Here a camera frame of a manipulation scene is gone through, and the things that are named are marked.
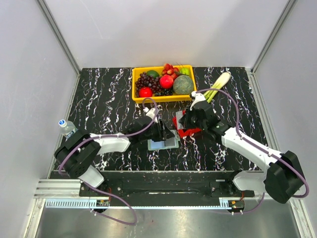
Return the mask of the red plastic card tray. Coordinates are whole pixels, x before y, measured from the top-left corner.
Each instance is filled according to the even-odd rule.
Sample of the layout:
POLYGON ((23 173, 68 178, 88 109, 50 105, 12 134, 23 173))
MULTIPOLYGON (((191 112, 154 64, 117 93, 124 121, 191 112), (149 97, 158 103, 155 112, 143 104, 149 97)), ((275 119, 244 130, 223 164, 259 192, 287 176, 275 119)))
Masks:
POLYGON ((176 130, 177 130, 177 133, 179 134, 179 136, 180 136, 181 138, 186 137, 186 136, 192 136, 192 135, 194 135, 195 133, 202 131, 202 130, 199 129, 199 128, 187 129, 187 130, 179 129, 178 126, 177 126, 176 117, 174 117, 174 118, 172 119, 172 121, 173 121, 173 124, 174 124, 174 126, 175 126, 175 128, 176 128, 176 130))

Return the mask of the white credit card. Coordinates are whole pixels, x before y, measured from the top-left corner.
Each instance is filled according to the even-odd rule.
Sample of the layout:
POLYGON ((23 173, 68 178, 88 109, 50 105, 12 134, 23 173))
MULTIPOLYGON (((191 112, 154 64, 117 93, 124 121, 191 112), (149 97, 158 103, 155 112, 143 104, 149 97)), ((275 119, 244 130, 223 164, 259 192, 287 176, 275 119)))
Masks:
POLYGON ((177 129, 185 129, 186 125, 186 111, 176 112, 176 126, 177 129))

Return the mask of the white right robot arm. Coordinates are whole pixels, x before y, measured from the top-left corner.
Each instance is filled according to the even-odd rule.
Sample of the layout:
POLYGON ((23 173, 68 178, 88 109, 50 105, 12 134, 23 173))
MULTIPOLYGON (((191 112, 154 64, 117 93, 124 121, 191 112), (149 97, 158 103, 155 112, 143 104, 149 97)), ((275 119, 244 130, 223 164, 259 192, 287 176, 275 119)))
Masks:
POLYGON ((193 103, 176 114, 181 129, 200 129, 211 140, 232 149, 260 168, 259 172, 234 172, 225 184, 226 192, 237 196, 242 191, 267 193, 285 204, 304 185, 304 173, 298 157, 291 151, 281 153, 220 120, 206 101, 193 103))

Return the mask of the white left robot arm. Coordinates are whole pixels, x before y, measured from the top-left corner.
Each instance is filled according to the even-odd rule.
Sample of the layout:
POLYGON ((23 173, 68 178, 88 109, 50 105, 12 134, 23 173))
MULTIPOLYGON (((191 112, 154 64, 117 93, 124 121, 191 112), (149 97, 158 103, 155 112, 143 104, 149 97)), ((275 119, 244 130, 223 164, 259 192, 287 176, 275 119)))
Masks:
POLYGON ((144 112, 145 116, 133 121, 120 133, 99 135, 84 130, 68 133, 66 141, 54 153, 59 168, 65 170, 70 178, 89 184, 95 195, 104 195, 107 183, 93 166, 97 155, 125 152, 131 145, 143 141, 162 145, 175 138, 174 131, 168 129, 162 119, 155 117, 158 109, 144 109, 144 112))

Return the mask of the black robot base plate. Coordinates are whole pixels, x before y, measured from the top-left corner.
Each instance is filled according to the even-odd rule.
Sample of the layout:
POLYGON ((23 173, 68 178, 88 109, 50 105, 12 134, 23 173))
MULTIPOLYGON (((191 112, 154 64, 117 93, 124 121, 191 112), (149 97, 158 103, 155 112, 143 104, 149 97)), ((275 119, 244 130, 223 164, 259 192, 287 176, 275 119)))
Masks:
POLYGON ((253 198, 252 191, 241 192, 229 182, 229 172, 150 172, 107 171, 100 190, 111 192, 130 205, 177 203, 203 205, 220 198, 253 198))

